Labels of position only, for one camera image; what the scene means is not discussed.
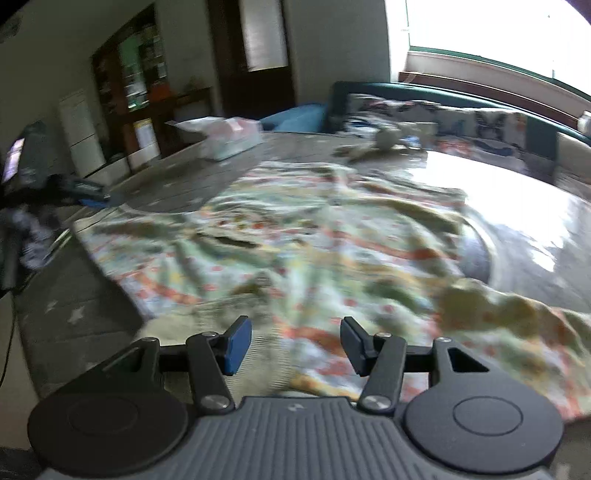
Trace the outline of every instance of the monitor screen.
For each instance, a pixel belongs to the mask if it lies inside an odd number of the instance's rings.
[[[2,183],[6,183],[14,177],[18,171],[18,161],[21,158],[22,146],[25,143],[24,138],[19,138],[12,144],[6,157],[6,164],[4,165],[4,175],[2,175]]]

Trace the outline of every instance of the window frame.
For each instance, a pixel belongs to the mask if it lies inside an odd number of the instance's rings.
[[[453,50],[443,50],[441,48],[417,47],[412,44],[409,46],[408,50],[409,51],[426,52],[426,53],[437,53],[437,54],[441,54],[441,55],[449,55],[451,57],[457,57],[457,58],[466,59],[466,60],[480,61],[482,63],[487,63],[490,65],[494,65],[496,67],[503,67],[508,70],[513,70],[514,72],[522,73],[524,75],[529,75],[529,76],[534,77],[538,80],[542,80],[544,82],[551,83],[554,86],[557,86],[557,87],[562,88],[564,90],[568,90],[570,93],[574,93],[575,95],[583,98],[584,100],[591,102],[591,95],[590,94],[585,93],[582,90],[579,90],[567,83],[561,82],[560,80],[557,80],[552,77],[546,77],[544,75],[540,75],[539,73],[535,73],[530,70],[522,69],[516,65],[504,63],[502,61],[487,59],[486,57],[481,57],[479,55],[472,55],[470,53],[462,53],[462,52],[453,51]]]

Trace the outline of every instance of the tissue box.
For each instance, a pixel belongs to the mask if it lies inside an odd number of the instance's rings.
[[[262,143],[261,123],[246,118],[206,116],[174,126],[183,135],[195,135],[195,141],[205,138],[201,144],[201,155],[212,160],[224,160]]]

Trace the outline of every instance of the orange object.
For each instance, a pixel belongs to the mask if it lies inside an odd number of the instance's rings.
[[[172,97],[173,93],[170,90],[168,82],[157,82],[150,87],[148,92],[148,101],[150,103],[159,102],[160,100]]]

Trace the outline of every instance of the white cabinet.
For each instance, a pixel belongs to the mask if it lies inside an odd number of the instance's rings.
[[[60,101],[61,124],[78,175],[84,177],[105,164],[83,90]]]

